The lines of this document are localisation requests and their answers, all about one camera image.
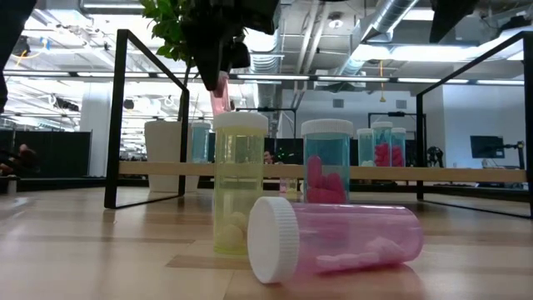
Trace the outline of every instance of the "computer monitor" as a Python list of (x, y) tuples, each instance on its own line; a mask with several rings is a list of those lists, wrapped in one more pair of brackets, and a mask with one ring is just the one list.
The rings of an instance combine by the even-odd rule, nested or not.
[(505, 158), (503, 137), (470, 136), (472, 158)]

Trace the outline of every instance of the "pipe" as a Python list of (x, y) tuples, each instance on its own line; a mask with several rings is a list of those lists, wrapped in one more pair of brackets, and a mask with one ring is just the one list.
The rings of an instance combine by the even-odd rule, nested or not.
[(315, 38), (313, 38), (313, 43), (311, 44), (311, 49), (309, 50), (309, 57), (306, 61), (306, 66), (303, 68), (303, 73), (308, 74), (311, 69), (311, 64), (315, 58), (316, 49), (318, 48), (318, 43), (320, 42), (322, 33), (324, 32), (324, 27), (326, 26), (327, 16), (330, 13), (330, 5), (325, 2), (322, 9), (322, 15), (320, 24), (318, 24), (318, 29), (316, 30)]
[(315, 19), (316, 19), (316, 12), (318, 11), (318, 0), (314, 0), (311, 4), (311, 11), (309, 12), (309, 22), (307, 24), (306, 32), (303, 37), (303, 42), (301, 43), (301, 49), (300, 49), (300, 55), (298, 56), (298, 60), (296, 62), (296, 68), (294, 69), (294, 73), (298, 74), (301, 70), (301, 65), (303, 64), (303, 59), (306, 56), (306, 50), (307, 46), (309, 46), (309, 39), (311, 38), (311, 34), (313, 31), (313, 28), (315, 27)]

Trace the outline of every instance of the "white lid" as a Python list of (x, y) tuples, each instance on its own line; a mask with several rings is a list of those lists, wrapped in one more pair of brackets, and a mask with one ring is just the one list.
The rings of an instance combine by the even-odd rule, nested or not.
[(292, 278), (298, 263), (300, 236), (296, 214), (283, 197), (260, 197), (250, 212), (248, 257), (261, 283)]
[(407, 130), (405, 128), (402, 128), (402, 127), (396, 127), (396, 128), (393, 128), (391, 130), (392, 133), (404, 133), (406, 134), (407, 133)]
[(192, 128), (209, 128), (211, 129), (211, 124), (208, 122), (193, 122), (191, 125)]
[(301, 125), (301, 135), (311, 133), (345, 133), (353, 137), (353, 124), (346, 120), (319, 119), (306, 121)]
[(371, 128), (357, 129), (357, 135), (360, 135), (360, 134), (372, 134), (372, 129)]
[(254, 112), (224, 112), (213, 121), (213, 128), (245, 127), (268, 132), (268, 118)]
[(374, 122), (371, 128), (392, 128), (392, 122)]

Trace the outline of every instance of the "person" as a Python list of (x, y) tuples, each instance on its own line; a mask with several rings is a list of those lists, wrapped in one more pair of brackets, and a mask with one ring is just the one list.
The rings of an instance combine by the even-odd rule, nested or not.
[(274, 155), (271, 154), (270, 150), (266, 150), (263, 154), (263, 160), (265, 164), (274, 164)]
[[(26, 144), (22, 144), (18, 148), (18, 157), (10, 157), (9, 160), (14, 164), (24, 168), (34, 168), (37, 166), (36, 152), (30, 149)], [(9, 167), (4, 163), (0, 163), (0, 175), (13, 175), (15, 172), (16, 170), (12, 167)]]

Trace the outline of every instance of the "white wall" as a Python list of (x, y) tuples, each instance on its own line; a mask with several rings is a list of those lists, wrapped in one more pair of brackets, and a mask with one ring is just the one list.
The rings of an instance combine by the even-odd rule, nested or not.
[(444, 115), (444, 89), (438, 87), (424, 96), (427, 147), (438, 147), (446, 153), (446, 126)]
[[(523, 87), (444, 86), (444, 116), (448, 168), (481, 168), (482, 159), (471, 156), (472, 135), (502, 136), (509, 144), (526, 139)], [(495, 162), (518, 166), (517, 150), (506, 149)]]
[[(301, 124), (308, 120), (319, 118), (338, 118), (353, 123), (354, 128), (368, 128), (368, 113), (388, 113), (403, 111), (414, 113), (416, 99), (409, 92), (385, 92), (386, 102), (380, 102), (381, 93), (374, 92), (331, 92), (307, 91), (301, 100), (296, 117), (296, 136), (300, 137)], [(333, 108), (333, 99), (344, 99), (344, 108)], [(396, 100), (407, 100), (407, 109), (396, 109)], [(283, 107), (288, 108), (292, 101), (292, 90), (283, 91)], [(292, 120), (292, 112), (286, 112), (288, 119)], [(287, 117), (281, 118), (278, 132), (279, 138), (292, 138), (292, 129)], [(372, 121), (391, 121), (395, 127), (403, 127), (408, 131), (415, 131), (416, 119), (413, 117), (378, 117), (373, 116)]]

